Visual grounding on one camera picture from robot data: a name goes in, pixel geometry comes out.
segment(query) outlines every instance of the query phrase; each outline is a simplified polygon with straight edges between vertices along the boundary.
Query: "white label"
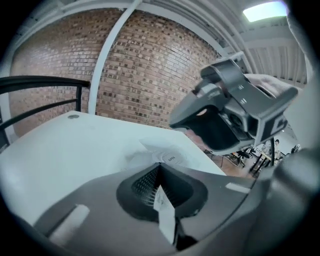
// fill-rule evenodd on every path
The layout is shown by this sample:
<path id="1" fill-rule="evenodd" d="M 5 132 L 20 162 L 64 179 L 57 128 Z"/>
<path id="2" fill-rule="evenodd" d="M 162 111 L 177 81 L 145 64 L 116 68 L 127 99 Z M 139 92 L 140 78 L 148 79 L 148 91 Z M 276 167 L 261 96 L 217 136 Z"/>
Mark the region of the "white label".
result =
<path id="1" fill-rule="evenodd" d="M 183 157 L 178 152 L 169 152 L 162 157 L 162 160 L 166 164 L 174 164 L 174 165 L 178 165 L 180 163 L 183 163 L 184 161 Z"/>
<path id="2" fill-rule="evenodd" d="M 175 208 L 161 186 L 156 191 L 153 209 L 159 214 L 159 229 L 164 237 L 173 244 L 175 240 Z"/>
<path id="3" fill-rule="evenodd" d="M 234 183 L 228 183 L 225 187 L 227 189 L 229 189 L 229 190 L 241 192 L 241 193 L 244 193 L 244 194 L 249 194 L 249 192 L 251 190 L 250 188 L 247 188 L 247 187 L 244 187 L 244 186 L 240 186 L 240 185 L 234 184 Z"/>

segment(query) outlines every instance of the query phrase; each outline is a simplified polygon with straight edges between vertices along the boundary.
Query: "white paper tag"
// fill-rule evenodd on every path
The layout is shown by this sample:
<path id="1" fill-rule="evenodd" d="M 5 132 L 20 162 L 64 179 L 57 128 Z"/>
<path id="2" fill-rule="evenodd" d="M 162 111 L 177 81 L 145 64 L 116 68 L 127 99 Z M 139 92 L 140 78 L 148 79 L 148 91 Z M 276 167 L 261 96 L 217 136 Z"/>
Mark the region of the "white paper tag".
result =
<path id="1" fill-rule="evenodd" d="M 166 140 L 164 137 L 145 137 L 139 139 L 141 144 L 150 152 L 155 162 L 180 165 L 196 169 L 199 162 L 192 157 L 188 150 Z"/>
<path id="2" fill-rule="evenodd" d="M 159 229 L 164 237 L 173 244 L 175 240 L 175 208 L 161 186 L 156 191 L 153 209 L 159 214 Z"/>

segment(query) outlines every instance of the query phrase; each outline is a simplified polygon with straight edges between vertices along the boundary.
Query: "desk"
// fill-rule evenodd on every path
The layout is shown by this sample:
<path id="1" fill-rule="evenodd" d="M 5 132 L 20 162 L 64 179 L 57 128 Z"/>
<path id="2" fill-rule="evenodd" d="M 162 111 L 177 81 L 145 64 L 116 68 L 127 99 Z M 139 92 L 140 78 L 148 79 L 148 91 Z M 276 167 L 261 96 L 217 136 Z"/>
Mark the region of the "desk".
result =
<path id="1" fill-rule="evenodd" d="M 197 170 L 225 175 L 180 131 L 70 111 L 28 132 L 0 154 L 1 192 L 9 209 L 33 225 L 84 183 L 123 170 L 126 156 L 146 151 L 139 139 L 152 136 L 187 150 L 198 160 Z"/>
<path id="2" fill-rule="evenodd" d="M 266 160 L 268 160 L 268 163 L 266 164 L 265 167 L 267 167 L 267 166 L 270 164 L 270 162 L 271 162 L 271 157 L 270 157 L 269 155 L 267 155 L 266 153 L 264 153 L 264 152 L 262 152 L 262 151 L 260 151 L 260 150 L 257 150 L 257 149 L 256 149 L 256 152 L 257 152 L 257 153 L 260 153 L 260 155 L 259 155 L 258 159 L 255 161 L 255 163 L 253 164 L 253 166 L 250 168 L 249 173 L 251 173 L 251 172 L 254 170 L 254 168 L 257 166 L 259 160 L 260 160 L 262 157 L 264 157 L 264 159 L 263 159 L 262 163 L 260 164 L 260 166 L 259 166 L 259 167 L 256 169 L 256 171 L 252 174 L 253 176 L 256 175 L 256 174 L 259 172 L 260 168 L 264 165 L 264 163 L 266 162 Z"/>

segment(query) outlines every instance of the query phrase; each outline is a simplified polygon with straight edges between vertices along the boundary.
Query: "ceiling light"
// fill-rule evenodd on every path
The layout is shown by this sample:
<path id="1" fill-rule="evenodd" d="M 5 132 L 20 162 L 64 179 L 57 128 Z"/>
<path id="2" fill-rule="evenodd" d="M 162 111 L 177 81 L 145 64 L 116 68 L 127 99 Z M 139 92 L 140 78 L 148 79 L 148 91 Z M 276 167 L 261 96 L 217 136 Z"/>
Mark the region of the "ceiling light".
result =
<path id="1" fill-rule="evenodd" d="M 265 2 L 243 11 L 250 22 L 255 22 L 272 17 L 287 16 L 287 7 L 281 1 Z"/>

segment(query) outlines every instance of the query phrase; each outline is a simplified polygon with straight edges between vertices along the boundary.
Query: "person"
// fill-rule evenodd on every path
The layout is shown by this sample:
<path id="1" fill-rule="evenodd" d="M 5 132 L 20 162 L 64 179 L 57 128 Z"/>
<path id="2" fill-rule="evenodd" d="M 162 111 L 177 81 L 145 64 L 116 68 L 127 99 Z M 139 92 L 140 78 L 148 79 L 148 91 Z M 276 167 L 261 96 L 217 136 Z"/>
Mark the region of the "person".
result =
<path id="1" fill-rule="evenodd" d="M 269 153 L 270 149 L 271 149 L 270 140 L 267 140 L 267 141 L 263 144 L 263 146 L 262 146 L 262 148 L 261 148 L 261 151 L 262 151 L 263 153 L 269 155 L 269 154 L 270 154 L 270 153 Z"/>
<path id="2" fill-rule="evenodd" d="M 279 149 L 279 140 L 276 139 L 275 140 L 275 143 L 274 143 L 274 159 L 279 159 L 281 156 L 281 152 L 280 152 L 280 149 Z"/>
<path id="3" fill-rule="evenodd" d="M 292 149 L 291 149 L 291 154 L 296 153 L 300 151 L 300 144 L 295 145 Z"/>

